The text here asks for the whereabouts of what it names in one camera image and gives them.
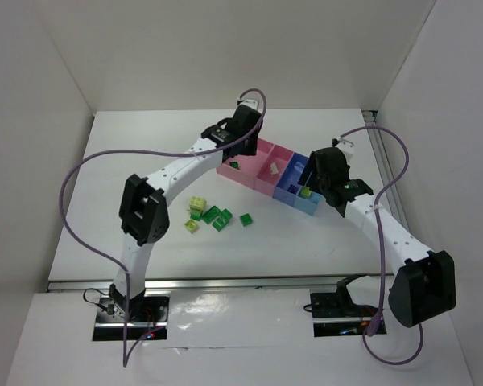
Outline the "lime green square lego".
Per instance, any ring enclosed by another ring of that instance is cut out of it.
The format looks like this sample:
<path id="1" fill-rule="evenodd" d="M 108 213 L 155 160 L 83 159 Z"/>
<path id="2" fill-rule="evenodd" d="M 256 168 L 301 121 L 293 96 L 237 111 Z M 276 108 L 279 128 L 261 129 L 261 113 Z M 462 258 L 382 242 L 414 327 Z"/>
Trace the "lime green square lego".
<path id="1" fill-rule="evenodd" d="M 303 199 L 310 199 L 312 197 L 312 190 L 307 186 L 301 187 L 299 196 Z"/>

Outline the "dark blue lego brick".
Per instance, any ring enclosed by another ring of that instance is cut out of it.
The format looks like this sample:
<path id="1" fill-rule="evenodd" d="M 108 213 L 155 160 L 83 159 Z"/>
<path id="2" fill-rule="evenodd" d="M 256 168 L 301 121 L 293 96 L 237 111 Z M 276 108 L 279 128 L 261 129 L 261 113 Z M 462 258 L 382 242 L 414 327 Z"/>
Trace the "dark blue lego brick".
<path id="1" fill-rule="evenodd" d="M 293 195 L 297 195 L 298 192 L 299 192 L 299 186 L 296 186 L 296 185 L 293 185 L 291 184 L 288 188 L 287 188 L 287 192 L 293 194 Z"/>

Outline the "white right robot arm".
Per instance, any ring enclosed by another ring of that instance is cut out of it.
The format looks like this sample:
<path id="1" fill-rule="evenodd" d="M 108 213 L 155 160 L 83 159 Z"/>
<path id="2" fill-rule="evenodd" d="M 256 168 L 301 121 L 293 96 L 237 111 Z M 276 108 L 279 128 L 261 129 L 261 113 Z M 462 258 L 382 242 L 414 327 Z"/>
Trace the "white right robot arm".
<path id="1" fill-rule="evenodd" d="M 413 327 L 456 306 L 455 265 L 445 251 L 434 252 L 416 240 L 361 179 L 349 177 L 345 153 L 337 147 L 313 151 L 301 183 L 359 228 L 385 254 L 394 282 L 390 310 L 404 327 Z"/>

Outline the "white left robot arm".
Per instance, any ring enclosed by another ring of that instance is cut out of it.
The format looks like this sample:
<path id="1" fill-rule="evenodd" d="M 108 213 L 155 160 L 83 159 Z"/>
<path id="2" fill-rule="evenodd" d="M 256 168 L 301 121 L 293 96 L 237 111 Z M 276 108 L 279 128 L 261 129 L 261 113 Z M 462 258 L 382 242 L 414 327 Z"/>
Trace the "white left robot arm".
<path id="1" fill-rule="evenodd" d="M 206 172 L 238 155 L 254 156 L 262 114 L 255 100 L 239 101 L 231 118 L 208 127 L 189 148 L 164 168 L 125 183 L 119 210 L 124 233 L 121 263 L 109 296 L 129 318 L 141 309 L 152 249 L 170 226 L 168 207 L 184 189 Z"/>

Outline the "blue plastic container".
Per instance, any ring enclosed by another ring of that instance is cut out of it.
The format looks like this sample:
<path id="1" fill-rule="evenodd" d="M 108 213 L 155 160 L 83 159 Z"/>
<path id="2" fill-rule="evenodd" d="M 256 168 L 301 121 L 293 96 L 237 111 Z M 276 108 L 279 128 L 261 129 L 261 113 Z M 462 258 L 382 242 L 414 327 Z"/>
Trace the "blue plastic container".
<path id="1" fill-rule="evenodd" d="M 315 192 L 311 192 L 309 195 L 304 195 L 303 186 L 299 185 L 299 178 L 301 177 L 307 162 L 308 157 L 302 154 L 293 153 L 274 188 L 273 198 L 313 216 L 318 208 L 321 196 Z"/>

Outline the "white piece in pink container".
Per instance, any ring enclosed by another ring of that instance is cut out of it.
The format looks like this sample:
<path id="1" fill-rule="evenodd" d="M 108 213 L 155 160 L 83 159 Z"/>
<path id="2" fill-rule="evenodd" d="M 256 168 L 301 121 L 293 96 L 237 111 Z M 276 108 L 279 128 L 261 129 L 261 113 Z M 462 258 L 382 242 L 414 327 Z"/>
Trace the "white piece in pink container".
<path id="1" fill-rule="evenodd" d="M 277 164 L 275 162 L 272 162 L 270 165 L 269 165 L 269 173 L 270 175 L 274 176 L 274 175 L 278 175 L 279 174 L 279 168 L 277 166 Z"/>

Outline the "pink plastic container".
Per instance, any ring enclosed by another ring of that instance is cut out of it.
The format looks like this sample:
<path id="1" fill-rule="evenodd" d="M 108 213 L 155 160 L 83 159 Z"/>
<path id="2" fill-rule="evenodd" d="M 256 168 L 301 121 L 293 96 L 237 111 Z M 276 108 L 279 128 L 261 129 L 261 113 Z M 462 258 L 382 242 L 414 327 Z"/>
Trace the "pink plastic container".
<path id="1" fill-rule="evenodd" d="M 272 197 L 274 188 L 293 153 L 288 148 L 258 139 L 255 156 L 238 155 L 230 158 L 217 168 L 217 173 L 249 189 Z M 238 162 L 240 169 L 232 168 L 231 162 Z M 269 173 L 269 165 L 272 162 L 275 162 L 279 168 L 278 175 L 272 176 Z"/>

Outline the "lime and green lego stack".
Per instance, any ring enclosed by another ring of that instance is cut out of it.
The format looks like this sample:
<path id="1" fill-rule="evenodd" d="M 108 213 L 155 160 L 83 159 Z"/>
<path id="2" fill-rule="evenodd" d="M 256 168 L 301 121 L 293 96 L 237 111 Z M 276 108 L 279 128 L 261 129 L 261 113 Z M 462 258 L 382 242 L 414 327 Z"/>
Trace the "lime and green lego stack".
<path id="1" fill-rule="evenodd" d="M 201 215 L 206 208 L 206 204 L 206 199 L 199 196 L 193 196 L 189 201 L 188 210 L 191 213 Z"/>

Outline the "green lego brick with studs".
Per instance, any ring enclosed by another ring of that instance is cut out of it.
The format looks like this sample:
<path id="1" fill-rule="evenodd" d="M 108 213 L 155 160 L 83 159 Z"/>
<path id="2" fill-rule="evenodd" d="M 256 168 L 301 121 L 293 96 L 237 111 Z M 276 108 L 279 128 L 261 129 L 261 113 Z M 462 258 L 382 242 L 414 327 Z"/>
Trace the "green lego brick with studs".
<path id="1" fill-rule="evenodd" d="M 233 218 L 233 214 L 228 210 L 222 210 L 213 221 L 213 227 L 220 232 Z"/>

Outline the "green lego brick upside down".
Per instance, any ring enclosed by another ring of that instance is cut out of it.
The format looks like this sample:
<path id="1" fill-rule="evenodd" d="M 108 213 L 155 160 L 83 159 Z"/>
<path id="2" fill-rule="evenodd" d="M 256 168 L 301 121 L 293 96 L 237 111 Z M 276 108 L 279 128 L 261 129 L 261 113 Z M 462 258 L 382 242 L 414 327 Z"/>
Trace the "green lego brick upside down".
<path id="1" fill-rule="evenodd" d="M 213 205 L 202 214 L 201 220 L 206 224 L 211 224 L 220 215 L 220 213 L 221 209 Z"/>

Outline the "lime green small lego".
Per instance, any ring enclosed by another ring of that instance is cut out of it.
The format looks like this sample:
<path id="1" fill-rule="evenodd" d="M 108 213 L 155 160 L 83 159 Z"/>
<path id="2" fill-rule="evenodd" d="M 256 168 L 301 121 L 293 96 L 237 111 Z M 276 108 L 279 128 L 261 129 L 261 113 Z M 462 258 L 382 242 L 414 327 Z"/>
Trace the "lime green small lego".
<path id="1" fill-rule="evenodd" d="M 199 224 L 194 219 L 190 219 L 184 224 L 184 227 L 188 232 L 193 234 L 199 229 Z"/>

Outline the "aluminium side rail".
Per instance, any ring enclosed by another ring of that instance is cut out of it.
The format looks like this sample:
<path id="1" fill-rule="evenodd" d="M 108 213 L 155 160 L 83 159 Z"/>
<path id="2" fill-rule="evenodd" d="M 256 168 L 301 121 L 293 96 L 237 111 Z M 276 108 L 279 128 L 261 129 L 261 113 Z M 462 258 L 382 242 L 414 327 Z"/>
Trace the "aluminium side rail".
<path id="1" fill-rule="evenodd" d="M 375 110 L 362 110 L 361 114 L 363 116 L 363 121 L 365 125 L 375 126 L 377 111 Z M 369 129 L 367 131 L 370 143 L 374 152 L 374 157 L 376 158 L 379 174 L 382 179 L 383 185 L 388 184 L 394 179 L 394 172 L 391 169 L 390 160 L 386 152 L 384 139 L 388 139 L 390 135 L 384 133 L 381 130 Z M 398 194 L 398 189 L 396 186 L 392 186 L 386 190 L 383 197 L 380 199 L 381 203 L 387 200 L 390 214 L 406 229 L 409 229 L 407 219 L 405 217 L 405 212 Z"/>

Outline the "aluminium front rail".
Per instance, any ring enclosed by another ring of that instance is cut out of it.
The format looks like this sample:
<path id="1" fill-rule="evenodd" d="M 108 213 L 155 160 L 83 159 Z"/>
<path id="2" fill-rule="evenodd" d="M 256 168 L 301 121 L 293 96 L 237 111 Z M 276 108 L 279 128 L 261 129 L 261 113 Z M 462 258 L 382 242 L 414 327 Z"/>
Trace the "aluminium front rail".
<path id="1" fill-rule="evenodd" d="M 345 275 L 291 276 L 291 277 L 229 277 L 149 280 L 148 290 L 187 290 L 187 289 L 240 289 L 277 287 L 315 287 L 335 285 L 348 277 Z M 47 292 L 76 292 L 96 288 L 106 292 L 109 281 L 50 281 Z"/>

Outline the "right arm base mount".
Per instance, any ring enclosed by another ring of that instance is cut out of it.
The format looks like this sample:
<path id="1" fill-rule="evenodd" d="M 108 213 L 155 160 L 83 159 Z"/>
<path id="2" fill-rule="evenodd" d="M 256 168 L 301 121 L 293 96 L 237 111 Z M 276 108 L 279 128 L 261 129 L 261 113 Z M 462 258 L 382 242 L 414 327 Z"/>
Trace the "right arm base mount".
<path id="1" fill-rule="evenodd" d="M 355 274 L 339 280 L 331 292 L 310 293 L 310 302 L 303 306 L 313 319 L 313 334 L 319 337 L 362 335 L 378 308 L 357 305 L 349 295 L 348 285 L 360 278 Z"/>

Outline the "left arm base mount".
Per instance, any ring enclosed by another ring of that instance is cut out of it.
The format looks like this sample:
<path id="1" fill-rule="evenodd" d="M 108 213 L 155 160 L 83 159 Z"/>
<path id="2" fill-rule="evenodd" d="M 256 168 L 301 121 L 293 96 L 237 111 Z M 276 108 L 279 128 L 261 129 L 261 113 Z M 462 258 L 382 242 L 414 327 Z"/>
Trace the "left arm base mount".
<path id="1" fill-rule="evenodd" d="M 88 288 L 83 300 L 96 308 L 92 341 L 122 341 L 124 312 L 103 290 Z M 127 323 L 127 340 L 146 341 L 167 339 L 167 320 L 170 297 L 167 294 L 149 294 L 140 306 L 130 310 Z"/>

